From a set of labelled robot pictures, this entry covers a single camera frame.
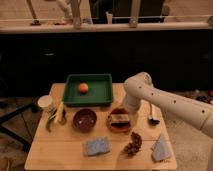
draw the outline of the metal stand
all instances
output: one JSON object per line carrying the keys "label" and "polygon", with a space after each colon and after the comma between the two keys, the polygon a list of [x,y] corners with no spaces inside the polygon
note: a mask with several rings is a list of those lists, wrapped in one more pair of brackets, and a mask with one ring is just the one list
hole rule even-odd
{"label": "metal stand", "polygon": [[24,138],[20,137],[19,135],[15,134],[14,132],[3,127],[2,124],[5,123],[6,121],[12,119],[13,117],[17,116],[18,114],[21,114],[23,111],[27,110],[28,108],[31,108],[33,113],[38,111],[38,107],[35,104],[31,103],[31,104],[25,105],[11,113],[5,114],[4,116],[0,117],[0,132],[7,134],[8,136],[21,142],[23,144],[23,148],[22,148],[23,151],[28,151],[30,149],[31,144],[28,141],[26,141]]}

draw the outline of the gray cloth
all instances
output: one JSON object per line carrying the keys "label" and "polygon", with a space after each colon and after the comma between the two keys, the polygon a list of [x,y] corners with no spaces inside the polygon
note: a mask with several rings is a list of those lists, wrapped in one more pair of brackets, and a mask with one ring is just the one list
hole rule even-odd
{"label": "gray cloth", "polygon": [[169,148],[167,146],[167,143],[163,134],[160,135],[160,137],[153,144],[151,149],[153,150],[152,157],[155,162],[162,161],[171,157],[171,152],[169,151]]}

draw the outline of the fake food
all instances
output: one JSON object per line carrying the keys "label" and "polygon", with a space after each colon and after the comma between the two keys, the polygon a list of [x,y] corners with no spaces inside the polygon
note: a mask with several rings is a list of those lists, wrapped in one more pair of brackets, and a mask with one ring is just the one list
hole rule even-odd
{"label": "fake food", "polygon": [[142,138],[138,133],[132,132],[131,140],[132,142],[127,144],[123,150],[128,156],[136,155],[136,153],[139,152],[142,145]]}
{"label": "fake food", "polygon": [[78,92],[81,94],[85,94],[89,91],[89,86],[87,83],[80,83],[78,85]]}

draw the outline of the green tray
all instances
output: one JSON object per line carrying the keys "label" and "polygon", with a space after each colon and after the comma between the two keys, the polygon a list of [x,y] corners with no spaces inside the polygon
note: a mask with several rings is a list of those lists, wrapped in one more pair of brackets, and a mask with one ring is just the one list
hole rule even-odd
{"label": "green tray", "polygon": [[[79,83],[89,86],[86,94],[78,92]],[[63,102],[69,106],[108,106],[113,101],[110,74],[72,74],[67,77]]]}

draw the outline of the red bowl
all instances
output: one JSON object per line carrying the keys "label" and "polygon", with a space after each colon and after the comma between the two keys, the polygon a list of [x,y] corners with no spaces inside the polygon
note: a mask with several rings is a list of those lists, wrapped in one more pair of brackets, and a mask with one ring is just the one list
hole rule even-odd
{"label": "red bowl", "polygon": [[73,125],[81,132],[89,132],[95,126],[97,115],[91,109],[81,109],[73,118]]}
{"label": "red bowl", "polygon": [[119,133],[119,132],[128,132],[128,131],[131,130],[131,124],[130,123],[122,125],[122,126],[111,125],[110,124],[110,115],[111,114],[126,114],[126,115],[128,115],[128,112],[124,108],[115,108],[110,112],[110,114],[107,117],[107,125],[108,125],[108,127],[110,128],[111,131]]}

